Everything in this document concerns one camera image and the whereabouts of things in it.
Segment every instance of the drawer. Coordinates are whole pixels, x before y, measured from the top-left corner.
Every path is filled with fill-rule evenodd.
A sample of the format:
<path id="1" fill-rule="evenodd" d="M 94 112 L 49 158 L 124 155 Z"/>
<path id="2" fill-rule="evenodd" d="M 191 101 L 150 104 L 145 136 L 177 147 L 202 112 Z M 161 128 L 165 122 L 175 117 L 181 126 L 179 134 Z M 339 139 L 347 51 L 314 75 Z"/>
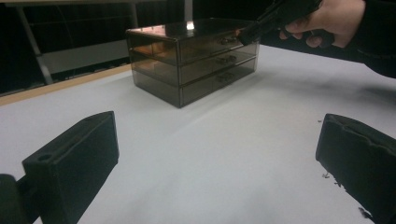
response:
<path id="1" fill-rule="evenodd" d="M 222 69 L 207 77 L 182 86 L 173 86 L 156 78 L 133 71 L 134 84 L 176 107 L 188 105 L 209 93 L 221 89 L 255 71 L 257 58 Z"/>
<path id="2" fill-rule="evenodd" d="M 137 72 L 177 86 L 254 58 L 258 47 L 258 44 L 252 44 L 181 66 L 157 61 L 137 52 L 131 54 L 131 61 Z"/>
<path id="3" fill-rule="evenodd" d="M 129 51 L 180 65 L 241 47 L 236 33 L 252 21 L 206 19 L 126 31 Z"/>

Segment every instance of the black sleeve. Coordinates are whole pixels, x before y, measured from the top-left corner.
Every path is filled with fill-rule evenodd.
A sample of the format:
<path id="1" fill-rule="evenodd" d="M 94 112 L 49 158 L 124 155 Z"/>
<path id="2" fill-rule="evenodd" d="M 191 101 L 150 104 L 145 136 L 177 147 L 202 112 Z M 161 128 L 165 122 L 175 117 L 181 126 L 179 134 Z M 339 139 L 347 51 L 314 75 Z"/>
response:
<path id="1" fill-rule="evenodd" d="M 386 77 L 396 78 L 396 1 L 365 0 L 361 26 L 348 48 L 360 61 Z"/>

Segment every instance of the hand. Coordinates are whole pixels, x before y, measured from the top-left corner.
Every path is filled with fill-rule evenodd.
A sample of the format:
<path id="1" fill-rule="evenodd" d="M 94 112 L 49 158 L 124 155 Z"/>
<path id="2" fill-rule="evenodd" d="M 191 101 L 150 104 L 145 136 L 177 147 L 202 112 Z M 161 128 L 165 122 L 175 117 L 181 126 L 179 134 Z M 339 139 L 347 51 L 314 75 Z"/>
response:
<path id="1" fill-rule="evenodd" d="M 297 39 L 303 37 L 303 32 L 317 29 L 334 34 L 334 46 L 344 48 L 358 31 L 363 18 L 365 2 L 363 0 L 322 0 L 319 9 L 305 18 L 293 21 L 285 28 Z M 283 32 L 279 37 L 286 39 Z M 320 36 L 311 35 L 306 39 L 309 47 L 320 45 Z"/>

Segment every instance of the drawer handle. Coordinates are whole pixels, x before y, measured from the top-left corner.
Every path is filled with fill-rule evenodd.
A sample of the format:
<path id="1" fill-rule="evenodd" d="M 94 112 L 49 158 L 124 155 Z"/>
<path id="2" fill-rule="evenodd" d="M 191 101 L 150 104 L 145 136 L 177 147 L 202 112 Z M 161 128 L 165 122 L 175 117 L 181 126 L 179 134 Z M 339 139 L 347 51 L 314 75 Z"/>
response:
<path id="1" fill-rule="evenodd" d="M 238 39 L 236 38 L 236 36 L 231 36 L 231 37 L 223 37 L 220 40 L 220 44 L 221 45 L 228 45 L 228 44 L 234 44 L 238 42 Z"/>
<path id="2" fill-rule="evenodd" d="M 233 56 L 233 55 L 229 55 L 229 56 L 226 56 L 226 57 L 223 57 L 223 58 L 217 58 L 216 62 L 220 63 L 220 64 L 235 63 L 236 62 L 236 57 Z"/>
<path id="3" fill-rule="evenodd" d="M 224 74 L 216 76 L 216 80 L 218 82 L 228 82 L 234 78 L 235 78 L 235 74 L 233 74 L 233 73 L 224 73 Z"/>

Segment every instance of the dark wall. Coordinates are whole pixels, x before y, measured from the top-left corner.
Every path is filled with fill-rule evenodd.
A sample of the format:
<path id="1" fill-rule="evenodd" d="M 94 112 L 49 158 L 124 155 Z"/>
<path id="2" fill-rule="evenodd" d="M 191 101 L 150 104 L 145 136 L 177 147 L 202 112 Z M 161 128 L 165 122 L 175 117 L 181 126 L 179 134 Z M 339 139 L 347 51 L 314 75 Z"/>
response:
<path id="1" fill-rule="evenodd" d="M 15 8 L 0 4 L 0 94 L 44 83 Z"/>
<path id="2" fill-rule="evenodd" d="M 194 19 L 213 17 L 254 21 L 272 4 L 272 2 L 273 0 L 195 0 L 193 1 L 193 17 Z M 282 49 L 292 49 L 310 54 L 357 61 L 357 53 L 354 51 L 345 51 L 337 47 L 312 49 L 302 40 L 296 40 L 294 38 L 288 40 L 279 39 L 278 31 L 273 31 L 264 35 L 261 43 Z"/>
<path id="3" fill-rule="evenodd" d="M 136 4 L 138 26 L 184 20 L 184 0 Z M 130 3 L 25 7 L 24 13 L 42 53 L 125 39 L 134 27 Z M 0 4 L 0 95 L 44 85 L 32 47 L 14 7 Z M 52 74 L 56 80 L 128 63 L 129 57 Z"/>

